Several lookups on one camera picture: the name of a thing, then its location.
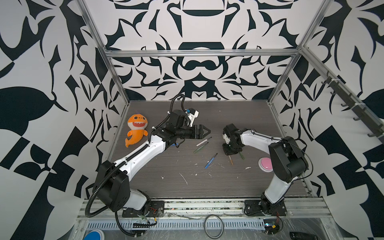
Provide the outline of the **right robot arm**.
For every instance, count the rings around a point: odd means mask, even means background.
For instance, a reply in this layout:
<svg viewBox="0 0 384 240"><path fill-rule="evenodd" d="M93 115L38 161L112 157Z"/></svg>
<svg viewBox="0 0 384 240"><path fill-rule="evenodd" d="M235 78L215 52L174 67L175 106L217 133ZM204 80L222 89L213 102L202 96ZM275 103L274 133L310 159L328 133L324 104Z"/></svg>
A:
<svg viewBox="0 0 384 240"><path fill-rule="evenodd" d="M305 152L292 137L275 138L251 129L238 129L230 124L223 129L224 153L227 156L239 154L243 147L253 147L269 154L274 176L259 202L245 203L247 216L263 214L273 216L284 206L284 197L293 182L309 169Z"/></svg>

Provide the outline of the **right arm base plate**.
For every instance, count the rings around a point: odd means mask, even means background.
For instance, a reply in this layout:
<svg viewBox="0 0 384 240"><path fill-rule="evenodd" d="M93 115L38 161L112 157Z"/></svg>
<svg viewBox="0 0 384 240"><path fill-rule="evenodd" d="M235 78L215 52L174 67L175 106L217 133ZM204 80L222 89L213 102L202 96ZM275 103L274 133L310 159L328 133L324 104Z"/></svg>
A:
<svg viewBox="0 0 384 240"><path fill-rule="evenodd" d="M267 200L246 200L244 214L249 217L286 216L287 207L283 200L275 204Z"/></svg>

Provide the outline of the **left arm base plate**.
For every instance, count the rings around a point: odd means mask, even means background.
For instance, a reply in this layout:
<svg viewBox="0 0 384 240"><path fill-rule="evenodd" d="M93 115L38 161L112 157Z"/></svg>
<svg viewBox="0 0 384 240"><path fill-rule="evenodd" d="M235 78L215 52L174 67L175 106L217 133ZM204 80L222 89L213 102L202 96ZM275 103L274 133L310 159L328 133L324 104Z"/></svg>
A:
<svg viewBox="0 0 384 240"><path fill-rule="evenodd" d="M142 216L154 218L161 215L164 212L164 201L151 201L144 204L140 210L127 208L123 210L123 218L140 218Z"/></svg>

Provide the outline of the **dark green pen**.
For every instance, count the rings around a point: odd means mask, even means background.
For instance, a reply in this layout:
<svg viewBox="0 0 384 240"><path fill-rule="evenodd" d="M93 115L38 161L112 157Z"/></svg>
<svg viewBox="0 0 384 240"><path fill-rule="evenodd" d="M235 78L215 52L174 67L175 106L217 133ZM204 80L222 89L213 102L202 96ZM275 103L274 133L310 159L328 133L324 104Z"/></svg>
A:
<svg viewBox="0 0 384 240"><path fill-rule="evenodd" d="M206 142L204 143L203 145L201 145L200 147L198 147L195 151L194 151L194 154L196 154L197 152L201 151L209 142Z"/></svg>

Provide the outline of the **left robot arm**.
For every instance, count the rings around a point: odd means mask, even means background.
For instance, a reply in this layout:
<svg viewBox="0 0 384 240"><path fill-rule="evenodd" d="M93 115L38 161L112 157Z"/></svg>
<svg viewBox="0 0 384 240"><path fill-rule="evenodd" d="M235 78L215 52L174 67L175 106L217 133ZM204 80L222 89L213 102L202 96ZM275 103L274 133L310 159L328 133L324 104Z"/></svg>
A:
<svg viewBox="0 0 384 240"><path fill-rule="evenodd" d="M184 94L178 94L171 100L166 118L146 134L148 139L142 145L121 159L102 163L85 207L87 218L111 210L121 232L134 238L143 235L137 231L128 232L119 221L121 209L131 210L143 219L150 213L151 198L142 191L131 189L130 182L150 160L171 146L178 148L177 140L200 140L211 132L203 125L194 124L199 112L193 108L186 109L185 99Z"/></svg>

